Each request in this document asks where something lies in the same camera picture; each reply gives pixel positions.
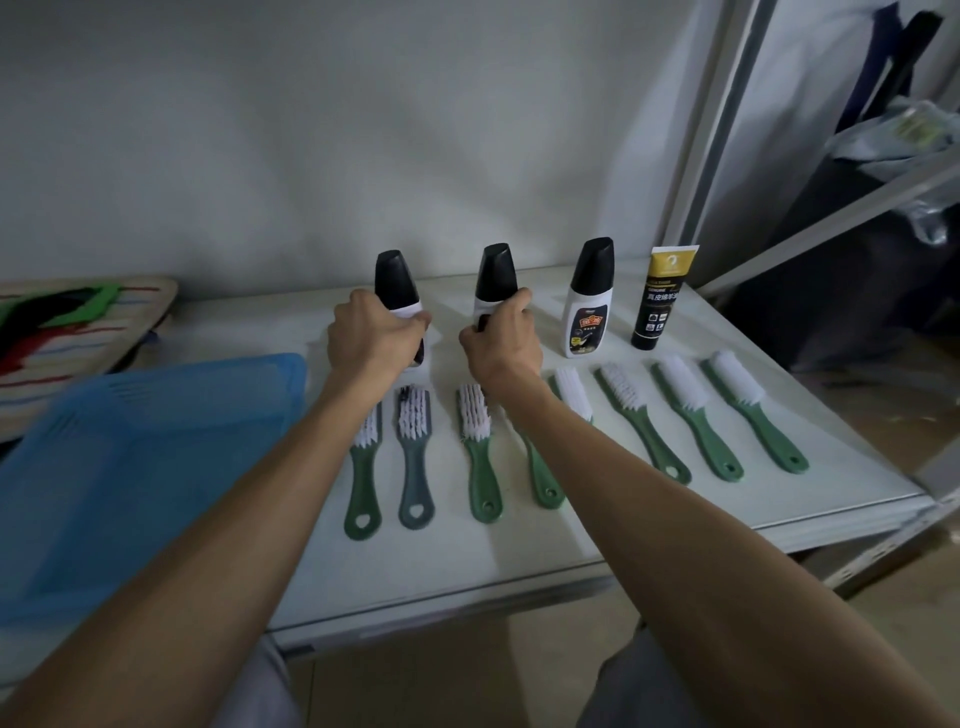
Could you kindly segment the striped woven mat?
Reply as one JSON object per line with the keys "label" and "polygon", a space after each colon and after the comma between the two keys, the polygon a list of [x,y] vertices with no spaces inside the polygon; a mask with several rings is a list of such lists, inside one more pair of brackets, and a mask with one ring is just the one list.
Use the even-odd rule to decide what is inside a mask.
{"label": "striped woven mat", "polygon": [[0,284],[0,300],[87,285],[120,285],[102,318],[52,339],[0,377],[0,443],[20,439],[67,388],[117,369],[163,321],[179,292],[174,279],[156,275],[53,278]]}

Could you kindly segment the person's left hand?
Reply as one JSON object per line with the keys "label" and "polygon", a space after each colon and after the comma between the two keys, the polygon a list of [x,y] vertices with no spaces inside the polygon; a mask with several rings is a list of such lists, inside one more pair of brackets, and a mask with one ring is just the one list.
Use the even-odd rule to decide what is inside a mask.
{"label": "person's left hand", "polygon": [[352,290],[333,312],[327,329],[330,380],[383,394],[414,363],[421,346],[392,344],[392,316],[370,290]]}

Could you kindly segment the clear plastic bag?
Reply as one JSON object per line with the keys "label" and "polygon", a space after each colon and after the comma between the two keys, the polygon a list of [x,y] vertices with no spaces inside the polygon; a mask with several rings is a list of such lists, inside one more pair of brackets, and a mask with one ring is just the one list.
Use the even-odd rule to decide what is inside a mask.
{"label": "clear plastic bag", "polygon": [[[960,112],[930,101],[894,98],[880,116],[839,131],[825,150],[834,162],[852,164],[873,181],[889,184],[928,164],[960,155]],[[892,207],[919,243],[948,244],[948,211],[960,205],[960,171],[952,178]]]}

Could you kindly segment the blue plastic basket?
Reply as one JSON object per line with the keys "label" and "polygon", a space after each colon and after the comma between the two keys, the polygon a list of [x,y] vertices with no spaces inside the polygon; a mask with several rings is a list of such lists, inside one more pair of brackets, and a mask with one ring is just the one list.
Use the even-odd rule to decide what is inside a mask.
{"label": "blue plastic basket", "polygon": [[302,414],[300,354],[109,374],[57,398],[0,463],[0,627],[90,612]]}

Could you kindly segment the person's left forearm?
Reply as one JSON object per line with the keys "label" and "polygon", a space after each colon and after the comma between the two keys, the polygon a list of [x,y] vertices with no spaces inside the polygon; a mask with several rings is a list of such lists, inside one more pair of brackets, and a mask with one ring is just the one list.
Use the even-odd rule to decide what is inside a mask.
{"label": "person's left forearm", "polygon": [[310,411],[0,705],[0,728],[207,728],[348,450],[405,365],[336,367]]}

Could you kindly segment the grey shorts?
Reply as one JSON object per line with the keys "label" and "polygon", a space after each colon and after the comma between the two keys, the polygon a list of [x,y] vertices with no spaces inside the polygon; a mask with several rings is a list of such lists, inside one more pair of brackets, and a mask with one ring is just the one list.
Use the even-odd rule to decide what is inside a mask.
{"label": "grey shorts", "polygon": [[[712,728],[652,632],[601,665],[576,728]],[[209,728],[304,728],[276,642],[260,637]]]}

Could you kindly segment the black shoe cream tube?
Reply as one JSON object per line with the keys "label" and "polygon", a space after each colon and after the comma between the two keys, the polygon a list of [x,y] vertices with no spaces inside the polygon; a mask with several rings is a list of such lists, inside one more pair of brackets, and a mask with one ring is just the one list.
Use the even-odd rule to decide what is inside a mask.
{"label": "black shoe cream tube", "polygon": [[657,346],[699,247],[655,247],[651,250],[641,303],[630,336],[630,345],[635,349],[652,351]]}

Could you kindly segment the white metal shelf frame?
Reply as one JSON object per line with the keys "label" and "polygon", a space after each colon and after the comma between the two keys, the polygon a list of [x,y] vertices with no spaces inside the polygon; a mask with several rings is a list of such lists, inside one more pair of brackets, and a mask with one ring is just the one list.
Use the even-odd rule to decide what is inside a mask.
{"label": "white metal shelf frame", "polygon": [[[777,0],[725,0],[716,42],[707,60],[696,126],[681,165],[662,242],[694,242],[702,227],[714,181],[742,99],[753,75]],[[715,298],[960,177],[960,149],[886,183],[785,239],[769,251],[706,283],[702,297]],[[822,547],[802,564],[823,584],[851,596],[893,577],[927,553],[916,542],[960,513],[960,432],[915,472],[914,482],[933,503],[898,529]]]}

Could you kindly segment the red plastic hanger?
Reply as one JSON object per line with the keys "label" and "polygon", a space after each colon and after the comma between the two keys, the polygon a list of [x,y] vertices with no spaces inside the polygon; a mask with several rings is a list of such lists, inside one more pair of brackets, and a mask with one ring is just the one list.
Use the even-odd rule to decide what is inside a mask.
{"label": "red plastic hanger", "polygon": [[30,334],[18,337],[6,347],[0,346],[0,378],[20,371],[24,360],[52,339],[70,335],[73,332],[72,326],[39,328]]}

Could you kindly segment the black-capped shoe polish bottle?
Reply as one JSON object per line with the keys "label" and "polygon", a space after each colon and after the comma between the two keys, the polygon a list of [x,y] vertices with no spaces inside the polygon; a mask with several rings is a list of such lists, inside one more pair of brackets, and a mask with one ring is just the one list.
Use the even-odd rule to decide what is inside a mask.
{"label": "black-capped shoe polish bottle", "polygon": [[596,237],[583,245],[561,317],[561,353],[565,358],[599,349],[609,319],[616,277],[615,242]]}
{"label": "black-capped shoe polish bottle", "polygon": [[484,332],[489,318],[518,290],[517,272],[509,244],[501,242],[486,246],[474,290],[475,330]]}
{"label": "black-capped shoe polish bottle", "polygon": [[417,285],[400,249],[388,249],[378,254],[374,293],[393,319],[405,322],[424,311]]}

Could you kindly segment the row of green-handled brushes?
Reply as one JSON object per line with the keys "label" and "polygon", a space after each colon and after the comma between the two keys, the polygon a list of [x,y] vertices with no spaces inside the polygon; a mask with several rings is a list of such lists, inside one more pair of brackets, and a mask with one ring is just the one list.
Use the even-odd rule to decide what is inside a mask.
{"label": "row of green-handled brushes", "polygon": [[[710,394],[698,380],[693,367],[683,358],[668,355],[654,361],[651,368],[646,368],[648,379],[643,382],[633,376],[630,370],[614,362],[606,362],[593,370],[576,367],[571,359],[561,362],[554,358],[548,359],[547,363],[555,364],[544,374],[554,397],[579,417],[595,425],[594,407],[581,377],[590,374],[609,407],[633,429],[653,467],[681,485],[689,486],[693,481],[690,458],[680,455],[675,437],[667,440],[657,428],[651,415],[657,402],[668,406],[685,422],[702,463],[715,479],[729,483],[744,479],[745,468],[730,448],[732,436],[722,435],[712,424],[708,408]],[[762,445],[776,467],[792,475],[801,475],[809,469],[806,456],[767,417],[762,409],[762,389],[756,387],[731,352],[716,352],[702,363],[701,369],[722,400],[746,419],[753,439]],[[386,397],[392,418],[383,417],[383,402],[378,402],[366,416],[349,451],[353,477],[343,530],[354,541],[371,538],[382,524],[377,490],[377,454],[388,427],[392,427],[392,435],[402,452],[400,464],[390,471],[389,480],[401,483],[402,495],[404,455],[396,422],[399,390],[409,384],[424,387],[430,395],[432,434],[426,445],[425,465],[437,512],[435,495],[439,493],[441,480],[437,475],[432,475],[428,465],[430,455],[440,455],[438,448],[429,445],[435,434],[432,412],[437,394],[425,383],[402,382]],[[466,455],[459,471],[451,477],[455,502],[458,507],[466,507],[476,522],[495,524],[505,512],[507,480],[498,475],[494,463],[494,407],[482,388],[474,382],[462,384],[454,390],[454,394],[455,408],[448,419],[447,432],[453,433]]]}

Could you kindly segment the black plastic hanger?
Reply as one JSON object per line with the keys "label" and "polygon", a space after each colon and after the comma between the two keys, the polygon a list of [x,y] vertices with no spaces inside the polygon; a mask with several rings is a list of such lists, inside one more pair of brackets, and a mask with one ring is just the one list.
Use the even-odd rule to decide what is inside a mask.
{"label": "black plastic hanger", "polygon": [[68,289],[25,297],[0,306],[0,347],[38,329],[84,323],[79,311],[98,293],[94,287]]}

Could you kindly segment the black cloth bag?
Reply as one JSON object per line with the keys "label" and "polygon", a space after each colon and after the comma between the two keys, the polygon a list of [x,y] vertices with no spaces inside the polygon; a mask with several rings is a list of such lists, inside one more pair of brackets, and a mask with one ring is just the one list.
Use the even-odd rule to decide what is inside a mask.
{"label": "black cloth bag", "polygon": [[909,334],[942,324],[960,333],[960,176],[921,241],[908,217],[886,211],[740,283],[719,310],[792,373],[891,355]]}

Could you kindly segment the person's right forearm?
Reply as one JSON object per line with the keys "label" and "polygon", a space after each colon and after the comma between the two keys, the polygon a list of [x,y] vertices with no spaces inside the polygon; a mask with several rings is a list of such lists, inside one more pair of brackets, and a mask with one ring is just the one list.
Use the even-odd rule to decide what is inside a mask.
{"label": "person's right forearm", "polygon": [[528,434],[711,728],[960,728],[846,602],[542,390]]}

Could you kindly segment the person's right hand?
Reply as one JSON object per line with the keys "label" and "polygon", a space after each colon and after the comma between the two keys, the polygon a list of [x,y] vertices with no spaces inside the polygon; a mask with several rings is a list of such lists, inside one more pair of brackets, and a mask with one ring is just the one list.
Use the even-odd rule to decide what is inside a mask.
{"label": "person's right hand", "polygon": [[534,316],[527,309],[532,298],[532,291],[521,287],[503,301],[485,327],[495,338],[495,354],[486,360],[466,359],[476,383],[492,397],[510,399],[546,387],[542,379],[544,353]]}

